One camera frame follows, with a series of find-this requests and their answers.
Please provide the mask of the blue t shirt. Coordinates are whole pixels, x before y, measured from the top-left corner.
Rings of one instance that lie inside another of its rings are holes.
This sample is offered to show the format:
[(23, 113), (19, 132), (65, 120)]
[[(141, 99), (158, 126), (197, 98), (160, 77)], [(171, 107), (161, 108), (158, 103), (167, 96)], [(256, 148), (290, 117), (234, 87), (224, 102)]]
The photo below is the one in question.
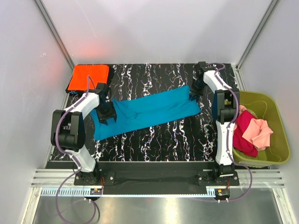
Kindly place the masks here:
[(94, 139), (104, 140), (119, 134), (165, 124), (201, 112), (195, 100), (189, 99), (189, 86), (179, 87), (145, 97), (118, 101), (113, 99), (117, 119), (107, 124), (99, 122), (96, 110), (90, 115), (94, 121)]

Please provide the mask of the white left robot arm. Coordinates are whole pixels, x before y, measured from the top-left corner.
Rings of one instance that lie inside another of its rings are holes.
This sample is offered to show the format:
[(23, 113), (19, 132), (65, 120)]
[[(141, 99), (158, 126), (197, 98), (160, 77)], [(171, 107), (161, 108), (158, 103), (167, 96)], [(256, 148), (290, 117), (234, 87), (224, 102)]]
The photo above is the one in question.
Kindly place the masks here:
[(76, 164), (76, 174), (89, 184), (95, 185), (101, 179), (100, 168), (85, 146), (84, 119), (92, 111), (101, 124), (108, 125), (108, 120), (116, 121), (114, 105), (106, 98), (109, 86), (98, 83), (93, 90), (86, 93), (64, 110), (55, 110), (52, 115), (51, 144), (61, 153), (68, 155)]

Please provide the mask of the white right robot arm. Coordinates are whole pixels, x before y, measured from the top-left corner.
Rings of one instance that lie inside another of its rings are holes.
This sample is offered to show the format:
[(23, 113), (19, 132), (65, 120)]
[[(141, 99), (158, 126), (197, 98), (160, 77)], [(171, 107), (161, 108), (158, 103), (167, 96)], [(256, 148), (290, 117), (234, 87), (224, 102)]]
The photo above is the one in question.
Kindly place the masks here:
[(214, 93), (212, 116), (217, 127), (218, 145), (215, 166), (207, 180), (223, 185), (234, 177), (235, 172), (233, 135), (235, 121), (239, 116), (240, 92), (220, 77), (220, 71), (225, 69), (225, 65), (221, 63), (220, 66), (216, 68), (212, 63), (204, 61), (195, 64), (196, 77), (192, 81), (189, 99), (198, 100), (203, 95), (205, 87), (209, 87)]

